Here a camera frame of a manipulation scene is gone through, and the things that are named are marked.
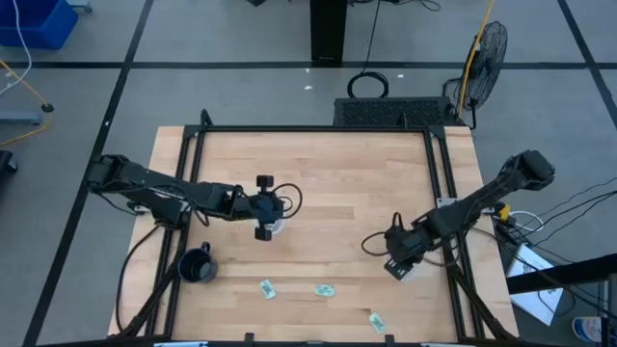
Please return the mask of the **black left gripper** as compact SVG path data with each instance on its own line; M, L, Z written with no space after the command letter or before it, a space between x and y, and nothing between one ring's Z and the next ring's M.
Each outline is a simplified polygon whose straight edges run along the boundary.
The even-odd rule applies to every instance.
M272 175L260 174L256 177L256 186L264 192L246 197L248 209L258 222L258 226L255 227L255 239L259 241L271 241L272 231L266 225L272 225L283 217L283 201L274 192L266 191L273 185Z

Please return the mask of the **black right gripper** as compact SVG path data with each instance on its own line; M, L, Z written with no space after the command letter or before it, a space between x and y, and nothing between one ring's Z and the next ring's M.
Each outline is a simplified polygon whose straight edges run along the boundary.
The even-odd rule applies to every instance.
M415 266L404 263L417 263L432 249L432 238L421 225L411 230L401 226L390 227L385 233L386 248L391 257L384 269L399 281L409 281Z

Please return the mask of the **black mug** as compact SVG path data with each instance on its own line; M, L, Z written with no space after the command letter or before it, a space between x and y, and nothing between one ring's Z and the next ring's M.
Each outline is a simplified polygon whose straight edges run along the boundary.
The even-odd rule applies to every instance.
M186 282L199 283L214 280L218 263L211 254L211 245L204 241L199 248L187 251L177 265L179 276Z

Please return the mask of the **black beam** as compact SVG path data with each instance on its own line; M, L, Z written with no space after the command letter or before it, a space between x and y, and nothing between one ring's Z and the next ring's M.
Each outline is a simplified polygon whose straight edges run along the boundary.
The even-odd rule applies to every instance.
M509 277L506 282L511 294L566 288L570 285L608 280L617 274L617 254L540 269L524 264L531 272Z

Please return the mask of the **black pillar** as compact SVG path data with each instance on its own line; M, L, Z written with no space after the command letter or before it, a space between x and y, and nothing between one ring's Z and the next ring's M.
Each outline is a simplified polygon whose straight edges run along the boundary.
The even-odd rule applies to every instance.
M347 7L348 0L309 0L313 61L342 62Z

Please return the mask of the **white blue shoe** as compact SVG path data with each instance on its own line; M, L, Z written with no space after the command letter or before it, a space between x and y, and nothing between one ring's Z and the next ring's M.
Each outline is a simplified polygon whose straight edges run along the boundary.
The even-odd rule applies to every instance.
M598 316L576 317L572 329L577 338L585 342L602 342L602 318Z

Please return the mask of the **black floor fan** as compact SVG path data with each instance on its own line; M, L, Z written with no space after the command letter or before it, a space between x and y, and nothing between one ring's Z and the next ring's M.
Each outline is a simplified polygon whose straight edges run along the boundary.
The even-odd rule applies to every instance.
M450 113L460 118L463 111L471 112L471 130L477 126L476 111L488 99L501 72L507 42L506 27L497 20L489 22L482 29L476 47L469 50L466 60L466 63L470 63L467 81L463 82L465 73L462 72L459 77L447 79L443 83L442 96L446 96L451 85L454 86L452 96L456 102L450 104Z

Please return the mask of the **grey floor base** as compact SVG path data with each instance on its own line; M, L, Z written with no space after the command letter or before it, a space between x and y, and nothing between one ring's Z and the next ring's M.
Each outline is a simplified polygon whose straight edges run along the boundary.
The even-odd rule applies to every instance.
M41 112L0 110L0 124L40 125L43 120L44 115Z

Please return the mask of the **blue plastic bin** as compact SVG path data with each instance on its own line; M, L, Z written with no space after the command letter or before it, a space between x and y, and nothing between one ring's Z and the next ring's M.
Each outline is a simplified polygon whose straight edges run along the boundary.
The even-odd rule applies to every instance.
M59 50L78 21L67 0L0 0L0 45Z

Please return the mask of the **black aluminium rig frame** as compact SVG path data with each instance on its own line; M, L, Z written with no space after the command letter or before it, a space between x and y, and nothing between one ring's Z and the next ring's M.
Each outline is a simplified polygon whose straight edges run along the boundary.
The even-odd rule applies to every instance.
M482 177L470 132L399 129L367 131L331 126L212 127L202 141L190 128L159 128L150 166L174 172L185 154L186 175L243 184L271 174L299 213L269 242L250 223L191 224L187 245L207 241L219 263L210 283L179 282L166 291L150 326L178 340L232 342L383 342L369 323L377 312L397 342L453 342L490 335L464 293L430 254L408 282L395 280L382 259L378 232L391 215L406 220L431 209L437 196L463 197ZM269 280L277 296L266 300ZM335 288L315 294L317 284Z

